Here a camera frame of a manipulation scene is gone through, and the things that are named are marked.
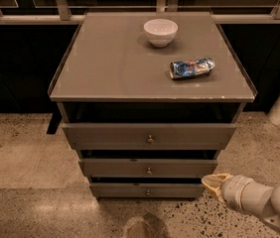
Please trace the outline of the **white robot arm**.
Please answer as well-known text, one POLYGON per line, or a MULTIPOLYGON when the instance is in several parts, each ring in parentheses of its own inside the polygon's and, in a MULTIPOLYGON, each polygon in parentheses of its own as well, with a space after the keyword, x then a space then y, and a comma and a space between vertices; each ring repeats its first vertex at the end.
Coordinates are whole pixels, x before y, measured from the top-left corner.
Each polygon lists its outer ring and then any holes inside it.
POLYGON ((211 196, 230 209, 256 216, 280 233, 280 185, 272 187, 231 174, 204 176, 202 184, 211 196))

